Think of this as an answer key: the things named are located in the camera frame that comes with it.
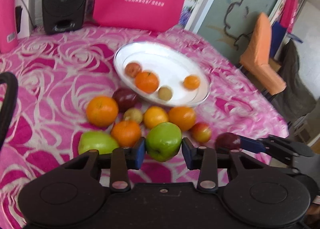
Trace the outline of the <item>dark red plum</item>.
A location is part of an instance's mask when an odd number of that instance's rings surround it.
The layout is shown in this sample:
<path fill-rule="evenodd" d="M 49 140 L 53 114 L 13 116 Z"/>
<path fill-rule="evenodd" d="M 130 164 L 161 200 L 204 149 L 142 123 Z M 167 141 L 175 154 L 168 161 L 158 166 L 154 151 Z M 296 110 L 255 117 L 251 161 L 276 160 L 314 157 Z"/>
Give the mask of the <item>dark red plum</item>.
<path fill-rule="evenodd" d="M 138 95 L 131 89 L 124 87 L 117 89 L 112 98 L 116 101 L 120 112 L 125 112 L 138 103 Z"/>
<path fill-rule="evenodd" d="M 234 133 L 223 133 L 215 140 L 216 150 L 239 150 L 241 146 L 240 136 Z"/>

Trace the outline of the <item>oblong green apple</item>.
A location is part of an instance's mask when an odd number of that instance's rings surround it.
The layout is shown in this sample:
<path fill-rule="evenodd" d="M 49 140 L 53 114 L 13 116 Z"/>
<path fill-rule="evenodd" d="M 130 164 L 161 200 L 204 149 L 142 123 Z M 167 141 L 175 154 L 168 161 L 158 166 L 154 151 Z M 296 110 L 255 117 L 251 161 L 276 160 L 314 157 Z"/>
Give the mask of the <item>oblong green apple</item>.
<path fill-rule="evenodd" d="M 111 135 L 102 131 L 88 131 L 80 137 L 78 154 L 89 150 L 98 150 L 99 154 L 110 154 L 116 148 L 119 148 L 119 144 Z"/>

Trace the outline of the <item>tangerine orange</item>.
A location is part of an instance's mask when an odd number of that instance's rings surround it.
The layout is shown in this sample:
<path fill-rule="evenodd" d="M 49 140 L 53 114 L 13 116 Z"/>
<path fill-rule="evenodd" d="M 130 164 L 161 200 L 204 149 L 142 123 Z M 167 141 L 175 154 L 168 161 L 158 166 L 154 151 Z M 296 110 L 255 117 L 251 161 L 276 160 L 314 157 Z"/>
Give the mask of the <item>tangerine orange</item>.
<path fill-rule="evenodd" d="M 139 124 L 134 121 L 120 121 L 111 129 L 111 136 L 123 148 L 131 148 L 142 135 Z"/>

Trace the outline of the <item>red yellow small apple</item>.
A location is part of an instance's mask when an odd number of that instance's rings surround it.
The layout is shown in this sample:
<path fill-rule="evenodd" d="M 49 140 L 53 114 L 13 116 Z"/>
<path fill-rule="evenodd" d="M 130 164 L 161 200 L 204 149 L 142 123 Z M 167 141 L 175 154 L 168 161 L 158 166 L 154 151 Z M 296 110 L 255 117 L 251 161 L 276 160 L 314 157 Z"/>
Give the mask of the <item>red yellow small apple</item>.
<path fill-rule="evenodd" d="M 198 122 L 190 129 L 190 134 L 199 144 L 206 144 L 212 136 L 212 130 L 208 123 Z"/>

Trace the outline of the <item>round green apple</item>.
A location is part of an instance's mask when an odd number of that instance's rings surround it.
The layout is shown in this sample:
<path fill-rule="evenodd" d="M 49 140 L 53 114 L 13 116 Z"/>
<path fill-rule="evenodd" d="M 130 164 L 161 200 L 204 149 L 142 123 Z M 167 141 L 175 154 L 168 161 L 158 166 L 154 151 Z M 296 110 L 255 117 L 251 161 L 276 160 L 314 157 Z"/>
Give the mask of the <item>round green apple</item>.
<path fill-rule="evenodd" d="M 166 162 L 178 154 L 181 142 L 182 132 L 177 125 L 171 122 L 160 123 L 145 138 L 146 152 L 152 159 Z"/>

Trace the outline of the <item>brown longan fruit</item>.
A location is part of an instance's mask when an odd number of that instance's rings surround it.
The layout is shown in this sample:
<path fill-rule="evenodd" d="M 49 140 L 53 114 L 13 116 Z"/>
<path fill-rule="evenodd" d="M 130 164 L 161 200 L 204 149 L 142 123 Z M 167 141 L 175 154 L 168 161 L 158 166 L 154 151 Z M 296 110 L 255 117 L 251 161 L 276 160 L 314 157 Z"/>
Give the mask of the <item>brown longan fruit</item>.
<path fill-rule="evenodd" d="M 173 95 L 172 89 L 168 86 L 160 87 L 157 93 L 158 98 L 164 101 L 171 100 L 172 95 Z"/>
<path fill-rule="evenodd" d="M 141 124 L 141 122 L 143 121 L 143 114 L 139 109 L 132 107 L 124 113 L 123 120 L 134 121 L 137 124 Z"/>

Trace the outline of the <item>medium orange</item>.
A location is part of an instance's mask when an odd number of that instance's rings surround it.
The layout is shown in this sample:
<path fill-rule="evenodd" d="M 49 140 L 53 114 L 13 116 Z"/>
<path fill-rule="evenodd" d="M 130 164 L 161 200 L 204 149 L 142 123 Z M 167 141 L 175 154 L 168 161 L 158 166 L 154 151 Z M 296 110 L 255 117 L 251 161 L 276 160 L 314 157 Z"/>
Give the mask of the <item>medium orange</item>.
<path fill-rule="evenodd" d="M 190 130 L 196 123 L 196 112 L 191 107 L 173 107 L 168 112 L 169 122 L 175 124 L 181 131 Z"/>

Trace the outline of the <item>large orange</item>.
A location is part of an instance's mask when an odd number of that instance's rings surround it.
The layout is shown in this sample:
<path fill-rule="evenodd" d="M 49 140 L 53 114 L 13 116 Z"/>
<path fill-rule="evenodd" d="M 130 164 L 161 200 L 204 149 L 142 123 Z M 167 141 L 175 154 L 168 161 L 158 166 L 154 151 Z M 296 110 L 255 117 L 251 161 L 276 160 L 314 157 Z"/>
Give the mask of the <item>large orange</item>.
<path fill-rule="evenodd" d="M 86 117 L 90 124 L 100 128 L 110 126 L 117 118 L 119 108 L 116 101 L 107 96 L 97 96 L 86 107 Z"/>

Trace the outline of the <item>yellow orange lemon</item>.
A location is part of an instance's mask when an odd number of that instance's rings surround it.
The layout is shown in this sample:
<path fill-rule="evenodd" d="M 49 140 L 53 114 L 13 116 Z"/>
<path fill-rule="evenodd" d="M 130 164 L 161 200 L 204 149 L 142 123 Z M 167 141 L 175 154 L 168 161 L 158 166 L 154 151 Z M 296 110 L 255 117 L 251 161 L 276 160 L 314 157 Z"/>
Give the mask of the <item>yellow orange lemon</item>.
<path fill-rule="evenodd" d="M 168 122 L 169 117 L 167 112 L 159 106 L 151 106 L 143 115 L 144 126 L 147 129 L 152 129 L 160 123 Z"/>

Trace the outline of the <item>tiny orange kumquat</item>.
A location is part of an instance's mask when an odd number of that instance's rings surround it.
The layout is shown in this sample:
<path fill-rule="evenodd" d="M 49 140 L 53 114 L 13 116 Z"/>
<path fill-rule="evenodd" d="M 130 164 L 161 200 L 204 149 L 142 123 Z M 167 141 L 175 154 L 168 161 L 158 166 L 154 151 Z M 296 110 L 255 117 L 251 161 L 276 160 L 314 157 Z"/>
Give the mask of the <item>tiny orange kumquat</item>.
<path fill-rule="evenodd" d="M 183 86 L 188 90 L 196 90 L 200 86 L 200 78 L 194 74 L 185 77 Z"/>

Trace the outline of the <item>small mandarin orange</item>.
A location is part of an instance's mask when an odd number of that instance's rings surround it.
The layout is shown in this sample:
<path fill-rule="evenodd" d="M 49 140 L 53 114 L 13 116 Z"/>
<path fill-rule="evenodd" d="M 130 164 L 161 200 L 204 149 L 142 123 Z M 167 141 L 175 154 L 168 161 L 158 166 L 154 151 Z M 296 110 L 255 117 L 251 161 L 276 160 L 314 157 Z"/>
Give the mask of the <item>small mandarin orange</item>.
<path fill-rule="evenodd" d="M 154 93 L 159 87 L 158 76 L 151 71 L 142 71 L 135 77 L 135 86 L 145 93 Z"/>

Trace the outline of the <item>red peach small fruit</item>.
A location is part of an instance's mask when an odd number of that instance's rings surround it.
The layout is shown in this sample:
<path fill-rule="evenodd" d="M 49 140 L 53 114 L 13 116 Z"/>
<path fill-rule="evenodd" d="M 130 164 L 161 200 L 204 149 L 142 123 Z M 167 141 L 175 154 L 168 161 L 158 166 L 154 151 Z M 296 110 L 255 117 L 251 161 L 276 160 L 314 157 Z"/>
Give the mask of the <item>red peach small fruit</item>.
<path fill-rule="evenodd" d="M 131 62 L 125 67 L 125 74 L 130 78 L 135 78 L 140 72 L 142 72 L 142 66 L 137 62 Z"/>

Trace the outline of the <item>dark green coat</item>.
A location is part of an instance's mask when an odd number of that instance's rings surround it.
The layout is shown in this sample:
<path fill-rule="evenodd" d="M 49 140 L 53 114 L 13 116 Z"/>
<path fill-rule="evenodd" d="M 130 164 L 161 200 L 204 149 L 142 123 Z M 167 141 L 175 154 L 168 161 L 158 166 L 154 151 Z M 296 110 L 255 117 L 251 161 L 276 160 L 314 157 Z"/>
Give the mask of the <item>dark green coat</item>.
<path fill-rule="evenodd" d="M 286 82 L 286 89 L 275 95 L 271 104 L 286 122 L 294 123 L 313 111 L 317 100 L 299 76 L 299 54 L 292 40 L 283 47 L 280 57 L 283 63 L 279 75 Z"/>

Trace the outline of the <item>orange covered chair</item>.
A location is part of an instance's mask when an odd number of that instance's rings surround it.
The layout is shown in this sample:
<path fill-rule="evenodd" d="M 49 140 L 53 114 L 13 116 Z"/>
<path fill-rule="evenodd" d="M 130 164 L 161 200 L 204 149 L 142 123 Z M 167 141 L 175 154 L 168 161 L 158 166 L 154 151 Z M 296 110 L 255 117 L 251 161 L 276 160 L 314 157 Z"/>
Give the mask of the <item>orange covered chair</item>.
<path fill-rule="evenodd" d="M 260 13 L 251 40 L 240 56 L 240 64 L 252 74 L 271 96 L 286 89 L 286 82 L 269 64 L 272 28 L 268 16 Z"/>

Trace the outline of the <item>white box behind speaker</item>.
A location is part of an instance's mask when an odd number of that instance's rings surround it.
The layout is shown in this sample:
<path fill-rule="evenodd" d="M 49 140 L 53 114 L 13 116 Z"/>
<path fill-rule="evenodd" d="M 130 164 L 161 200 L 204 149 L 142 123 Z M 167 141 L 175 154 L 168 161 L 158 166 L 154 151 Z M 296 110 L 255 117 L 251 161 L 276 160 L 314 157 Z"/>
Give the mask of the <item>white box behind speaker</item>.
<path fill-rule="evenodd" d="M 15 0 L 18 39 L 27 38 L 35 24 L 35 0 Z"/>

